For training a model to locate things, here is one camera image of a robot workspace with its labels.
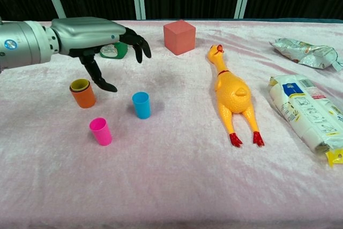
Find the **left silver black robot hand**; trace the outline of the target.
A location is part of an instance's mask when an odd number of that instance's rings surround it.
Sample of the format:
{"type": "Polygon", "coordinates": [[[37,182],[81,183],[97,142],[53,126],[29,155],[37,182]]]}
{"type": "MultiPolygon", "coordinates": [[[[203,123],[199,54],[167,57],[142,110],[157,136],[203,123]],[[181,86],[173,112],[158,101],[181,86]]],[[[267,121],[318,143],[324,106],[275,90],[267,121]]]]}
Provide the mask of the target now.
{"type": "Polygon", "coordinates": [[[54,19],[51,29],[58,38],[59,53],[79,58],[93,82],[104,91],[117,92],[117,88],[105,81],[94,59],[102,47],[116,42],[130,45],[138,63],[142,62],[143,55],[152,56],[148,42],[141,35],[111,20],[97,17],[54,19]]]}

